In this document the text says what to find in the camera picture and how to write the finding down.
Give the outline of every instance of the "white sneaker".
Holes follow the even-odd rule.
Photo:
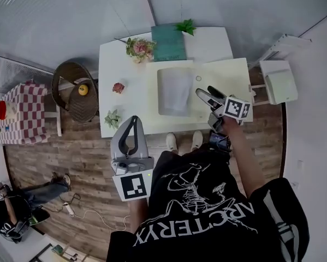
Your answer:
[[[176,146],[176,139],[173,133],[168,133],[165,138],[165,143],[169,151],[178,151],[178,147]]]
[[[68,174],[65,174],[64,177],[63,177],[63,180],[64,180],[64,182],[67,183],[67,185],[69,187],[69,190],[71,190],[71,179],[70,179],[70,176]]]
[[[197,130],[194,132],[194,135],[192,136],[191,151],[193,148],[200,148],[202,144],[203,144],[202,132],[200,130]]]

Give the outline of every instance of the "wicker chair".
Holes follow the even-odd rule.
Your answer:
[[[71,91],[68,102],[60,96],[59,82],[63,78],[75,87]],[[81,96],[78,87],[82,84],[88,86],[88,93]],[[79,63],[66,61],[56,68],[52,79],[52,97],[54,102],[70,113],[72,119],[79,123],[90,121],[99,115],[98,89],[88,70]]]

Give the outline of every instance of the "red checkered table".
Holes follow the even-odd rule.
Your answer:
[[[25,82],[18,84],[1,100],[17,105],[16,119],[0,120],[0,144],[34,144],[50,137],[44,126],[45,85]]]

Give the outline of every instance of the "white table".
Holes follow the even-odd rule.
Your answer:
[[[131,38],[151,40],[151,33],[131,36]],[[187,59],[195,63],[232,59],[229,39],[223,27],[199,27],[194,36],[184,35]],[[112,137],[113,128],[105,124],[108,111],[118,109],[122,121],[133,115],[144,117],[147,110],[147,86],[145,82],[145,63],[135,64],[126,55],[126,45],[118,40],[100,46],[99,54],[99,113],[100,129],[103,138]],[[117,82],[125,82],[122,94],[116,94],[112,87]],[[150,125],[142,122],[145,134],[179,132],[208,129],[205,123]]]

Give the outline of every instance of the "yellow fruit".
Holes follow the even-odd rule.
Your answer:
[[[78,93],[82,96],[87,95],[88,93],[88,86],[86,85],[80,85],[80,87],[78,88]]]

